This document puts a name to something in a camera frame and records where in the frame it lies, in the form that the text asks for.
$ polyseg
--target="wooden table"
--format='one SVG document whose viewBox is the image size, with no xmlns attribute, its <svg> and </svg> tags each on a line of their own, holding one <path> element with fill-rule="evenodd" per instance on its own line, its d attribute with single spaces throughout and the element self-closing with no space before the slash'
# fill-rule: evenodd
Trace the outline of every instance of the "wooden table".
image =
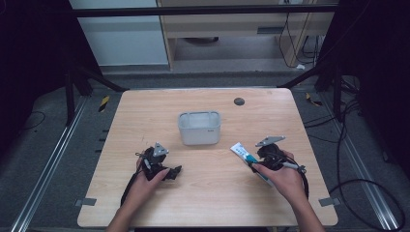
<svg viewBox="0 0 410 232">
<path fill-rule="evenodd" d="M 234 99 L 242 98 L 238 106 Z M 184 111 L 220 113 L 220 142 L 186 146 L 178 130 Z M 164 181 L 132 222 L 135 227 L 297 225 L 286 200 L 261 180 L 230 147 L 241 142 L 252 154 L 267 135 L 285 135 L 277 144 L 307 168 L 309 201 L 324 225 L 335 225 L 333 206 L 291 92 L 287 89 L 175 89 L 128 91 L 122 96 L 104 144 L 78 224 L 105 227 L 120 206 L 137 156 L 159 142 L 169 150 L 168 167 L 183 166 L 175 181 Z"/>
</svg>

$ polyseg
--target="person's right hand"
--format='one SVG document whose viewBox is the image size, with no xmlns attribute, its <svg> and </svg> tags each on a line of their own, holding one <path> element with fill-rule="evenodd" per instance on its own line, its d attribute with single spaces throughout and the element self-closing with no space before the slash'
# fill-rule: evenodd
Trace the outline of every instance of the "person's right hand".
<svg viewBox="0 0 410 232">
<path fill-rule="evenodd" d="M 293 154 L 286 151 L 283 152 L 291 159 L 294 158 Z M 256 163 L 254 163 L 252 167 L 269 178 L 275 184 L 279 193 L 288 201 L 297 200 L 301 196 L 306 197 L 302 177 L 295 169 L 284 166 L 278 171 L 273 171 Z"/>
</svg>

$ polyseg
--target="white cabinet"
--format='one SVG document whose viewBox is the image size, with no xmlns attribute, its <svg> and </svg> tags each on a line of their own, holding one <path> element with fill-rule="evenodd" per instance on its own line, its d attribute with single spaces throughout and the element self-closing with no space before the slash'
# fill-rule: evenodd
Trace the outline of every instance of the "white cabinet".
<svg viewBox="0 0 410 232">
<path fill-rule="evenodd" d="M 157 0 L 160 7 L 277 5 L 280 0 Z M 303 4 L 337 3 L 338 0 L 294 1 Z M 289 65 L 296 62 L 306 36 L 324 36 L 334 13 L 292 14 L 199 14 L 161 17 L 170 67 L 179 38 L 266 36 L 280 37 L 283 58 Z"/>
<path fill-rule="evenodd" d="M 73 9 L 156 7 L 155 0 L 70 0 Z M 78 19 L 101 67 L 168 65 L 158 16 Z"/>
</svg>

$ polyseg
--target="cable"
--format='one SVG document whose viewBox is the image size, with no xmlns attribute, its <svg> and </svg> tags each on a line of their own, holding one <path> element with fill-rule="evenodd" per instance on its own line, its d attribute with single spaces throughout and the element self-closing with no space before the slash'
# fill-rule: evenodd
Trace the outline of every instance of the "cable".
<svg viewBox="0 0 410 232">
<path fill-rule="evenodd" d="M 323 117 L 320 117 L 320 118 L 312 119 L 312 120 L 309 120 L 307 122 L 304 122 L 304 124 L 312 123 L 312 122 L 315 122 L 315 121 L 318 121 L 318 120 L 321 120 L 321 119 L 324 119 L 324 118 L 327 118 L 327 117 L 332 117 L 332 115 L 329 114 L 329 115 L 326 115 L 326 116 L 323 116 Z"/>
<path fill-rule="evenodd" d="M 284 59 L 283 51 L 282 51 L 282 49 L 281 49 L 281 37 L 282 37 L 282 35 L 283 35 L 285 29 L 287 30 L 287 34 L 288 34 L 288 36 L 289 36 L 289 41 L 290 41 L 290 43 L 292 44 L 293 54 L 295 55 L 295 58 L 296 58 L 299 62 L 301 62 L 302 65 L 311 64 L 312 62 L 301 61 L 301 60 L 298 58 L 298 55 L 296 54 L 296 48 L 295 48 L 295 45 L 293 44 L 293 40 L 292 40 L 292 37 L 291 37 L 291 35 L 290 35 L 290 30 L 289 30 L 289 13 L 287 13 L 287 14 L 286 14 L 286 20 L 285 20 L 284 26 L 283 26 L 283 30 L 282 30 L 282 32 L 280 33 L 280 36 L 279 36 L 279 50 L 280 50 L 280 53 L 281 53 L 281 55 L 282 55 L 282 57 L 283 57 L 283 60 L 284 60 L 285 65 L 286 65 L 288 68 L 296 68 L 296 66 L 295 66 L 295 67 L 292 67 L 292 66 L 290 66 L 289 64 L 287 64 L 286 59 Z"/>
<path fill-rule="evenodd" d="M 266 165 L 265 165 L 265 166 L 268 167 L 268 168 L 270 168 L 270 169 L 271 169 L 271 167 L 277 166 L 278 169 L 274 169 L 274 170 L 279 170 L 280 168 L 283 167 L 283 163 L 284 163 L 284 162 L 289 162 L 289 163 L 291 163 L 291 164 L 295 164 L 295 165 L 297 166 L 296 171 L 297 171 L 297 172 L 301 175 L 301 177 L 302 177 L 302 181 L 303 181 L 304 189 L 305 189 L 305 196 L 308 198 L 308 193 L 309 193 L 309 191 L 308 191 L 308 178 L 307 178 L 307 176 L 306 176 L 306 174 L 305 174 L 305 173 L 306 173 L 305 167 L 304 167 L 303 165 L 299 165 L 294 159 L 288 157 L 288 156 L 285 155 L 285 154 L 280 155 L 280 154 L 273 153 L 273 152 L 267 152 L 266 149 L 269 149 L 269 146 L 272 146 L 272 145 L 274 145 L 274 147 L 275 147 L 276 149 L 278 149 L 278 146 L 277 146 L 277 145 L 275 145 L 275 144 L 270 144 L 270 145 L 267 145 L 267 146 L 264 146 L 264 147 L 260 148 L 259 151 L 257 152 L 257 154 L 259 155 L 259 157 L 264 158 L 264 162 L 265 162 L 265 163 L 266 163 L 266 162 L 271 162 L 271 160 L 267 161 L 267 157 L 270 157 L 270 158 L 273 158 L 273 157 L 278 158 L 275 163 L 269 163 L 268 166 L 266 166 Z"/>
<path fill-rule="evenodd" d="M 315 128 L 315 127 L 319 127 L 319 126 L 325 125 L 325 124 L 327 124 L 327 123 L 329 123 L 329 122 L 332 122 L 332 120 L 334 120 L 335 118 L 336 118 L 336 117 L 332 117 L 332 118 L 330 118 L 330 119 L 328 119 L 328 120 L 326 120 L 326 121 L 323 121 L 323 122 L 321 122 L 321 123 L 314 124 L 314 125 L 309 125 L 309 126 L 305 126 L 305 129 Z"/>
<path fill-rule="evenodd" d="M 337 47 L 337 45 L 344 39 L 344 37 L 350 32 L 350 30 L 352 30 L 353 26 L 356 25 L 356 23 L 359 21 L 359 19 L 365 14 L 365 11 L 367 10 L 368 6 L 370 5 L 371 0 L 367 1 L 367 4 L 365 5 L 365 7 L 363 8 L 363 10 L 360 12 L 360 14 L 356 17 L 356 19 L 353 21 L 352 24 L 350 24 L 350 26 L 346 29 L 346 31 L 340 36 L 338 37 L 338 39 L 336 40 L 336 42 L 334 43 L 334 45 L 325 53 L 323 54 L 323 56 L 319 57 L 318 62 L 325 59 L 326 56 L 335 49 L 335 47 Z"/>
<path fill-rule="evenodd" d="M 141 162 L 140 162 L 139 165 L 136 167 L 136 171 L 135 171 L 135 173 L 138 174 L 138 173 L 140 173 L 140 172 L 142 171 L 142 170 L 141 170 L 142 162 L 145 160 L 145 158 L 147 158 L 147 156 L 146 156 L 145 154 L 143 154 L 143 153 L 135 153 L 135 155 L 141 158 Z"/>
<path fill-rule="evenodd" d="M 359 89 L 356 87 L 356 83 L 351 84 L 342 77 L 341 84 L 343 85 L 342 90 L 344 93 L 354 94 L 354 95 L 359 94 Z"/>
<path fill-rule="evenodd" d="M 39 114 L 42 114 L 43 115 L 43 118 L 42 118 L 42 120 L 40 120 L 40 122 L 39 123 L 37 123 L 36 125 L 34 125 L 34 126 L 31 126 L 31 127 L 28 127 L 28 128 L 23 128 L 23 130 L 25 131 L 25 130 L 30 130 L 30 129 L 33 129 L 33 128 L 36 128 L 36 127 L 38 127 L 44 120 L 45 120 L 45 114 L 43 113 L 43 112 L 41 112 L 41 111 L 33 111 L 33 112 L 31 112 L 31 114 L 35 114 L 35 113 L 39 113 Z"/>
<path fill-rule="evenodd" d="M 394 197 L 390 192 L 388 192 L 388 191 L 386 190 L 386 188 L 382 187 L 381 185 L 379 185 L 379 184 L 377 184 L 377 183 L 375 183 L 375 182 L 372 182 L 372 181 L 370 181 L 370 180 L 365 180 L 365 179 L 353 179 L 353 180 L 349 180 L 349 181 L 345 181 L 345 182 L 342 182 L 342 181 L 340 180 L 340 146 L 341 146 L 341 141 L 342 141 L 342 139 L 343 139 L 343 137 L 344 137 L 343 134 L 344 134 L 344 133 L 347 133 L 346 121 L 345 121 L 346 118 L 345 118 L 345 117 L 346 117 L 347 113 L 349 113 L 349 112 L 352 111 L 352 109 L 355 110 L 355 109 L 356 109 L 356 105 L 358 104 L 357 101 L 352 101 L 352 102 L 353 102 L 353 103 L 352 103 L 351 105 L 347 105 L 347 106 L 346 106 L 346 108 L 343 110 L 343 113 L 342 113 L 342 121 L 341 121 L 341 123 L 342 123 L 342 128 L 341 128 L 341 133 L 340 133 L 339 140 L 338 140 L 338 142 L 337 142 L 337 186 L 334 187 L 334 188 L 332 188 L 332 189 L 329 191 L 329 193 L 332 193 L 332 192 L 335 191 L 336 189 L 339 189 L 340 197 L 341 197 L 341 199 L 342 199 L 344 205 L 345 205 L 346 208 L 348 209 L 348 211 L 349 211 L 353 216 L 355 216 L 359 221 L 361 221 L 362 223 L 364 223 L 364 224 L 367 225 L 368 227 L 370 227 L 370 228 L 372 228 L 372 229 L 380 230 L 380 231 L 399 231 L 399 230 L 401 230 L 401 229 L 404 227 L 404 225 L 405 225 L 405 221 L 406 221 L 405 214 L 404 214 L 404 211 L 402 210 L 401 206 L 399 205 L 398 201 L 395 199 L 395 197 Z M 381 228 L 381 227 L 379 227 L 379 226 L 376 226 L 376 225 L 371 224 L 370 222 L 368 222 L 368 221 L 366 221 L 365 219 L 363 219 L 362 217 L 360 217 L 356 212 L 354 212 L 354 210 L 350 207 L 350 205 L 348 204 L 347 200 L 345 199 L 341 187 L 342 187 L 342 186 L 345 186 L 345 185 L 347 185 L 347 184 L 356 183 L 356 182 L 366 182 L 366 183 L 370 183 L 370 184 L 373 184 L 373 185 L 378 186 L 379 188 L 381 188 L 381 189 L 395 202 L 395 204 L 397 205 L 397 207 L 398 207 L 398 209 L 399 209 L 399 211 L 400 211 L 400 214 L 401 214 L 401 225 L 400 225 L 398 228 L 393 229 L 393 230 L 386 230 L 386 229 L 384 229 L 384 228 Z"/>
<path fill-rule="evenodd" d="M 321 36 L 316 36 L 315 37 L 315 43 L 314 43 L 313 51 L 305 51 L 305 47 L 307 45 L 309 36 L 307 36 L 305 38 L 304 45 L 302 46 L 302 54 L 304 55 L 304 57 L 306 57 L 308 59 L 312 59 L 313 66 L 316 66 L 317 59 L 319 58 L 319 51 L 320 51 L 320 48 L 321 48 L 322 43 L 323 43 L 323 39 L 321 40 L 321 43 L 320 43 L 319 38 L 321 38 Z"/>
<path fill-rule="evenodd" d="M 312 138 L 316 138 L 316 139 L 319 139 L 319 140 L 322 140 L 322 141 L 324 141 L 324 142 L 337 143 L 337 141 L 327 140 L 327 139 L 320 138 L 320 137 L 317 137 L 317 136 L 314 136 L 314 135 L 311 135 L 311 134 L 308 134 L 307 136 L 308 136 L 308 137 L 312 137 Z"/>
</svg>

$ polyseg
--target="toothpaste tube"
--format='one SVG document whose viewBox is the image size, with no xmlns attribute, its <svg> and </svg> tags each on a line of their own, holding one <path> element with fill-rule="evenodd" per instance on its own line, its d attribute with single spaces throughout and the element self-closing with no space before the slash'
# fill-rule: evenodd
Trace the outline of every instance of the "toothpaste tube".
<svg viewBox="0 0 410 232">
<path fill-rule="evenodd" d="M 234 152 L 236 155 L 238 155 L 239 158 L 242 159 L 242 161 L 245 162 L 245 164 L 248 166 L 250 162 L 257 162 L 256 158 L 251 155 L 247 150 L 244 148 L 244 146 L 238 142 L 237 144 L 233 145 L 231 147 L 232 152 Z M 268 183 L 270 186 L 273 186 L 274 183 L 269 180 L 267 177 L 264 175 L 260 174 L 259 172 L 256 172 L 256 174 L 262 178 L 266 183 Z"/>
</svg>

